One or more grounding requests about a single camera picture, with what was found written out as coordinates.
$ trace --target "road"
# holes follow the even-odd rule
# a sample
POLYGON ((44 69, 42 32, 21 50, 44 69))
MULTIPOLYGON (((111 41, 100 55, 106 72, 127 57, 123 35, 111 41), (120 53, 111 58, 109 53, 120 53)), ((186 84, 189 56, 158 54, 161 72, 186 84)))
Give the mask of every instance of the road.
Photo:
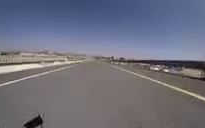
POLYGON ((99 62, 0 76, 0 128, 205 128, 205 101, 99 62))

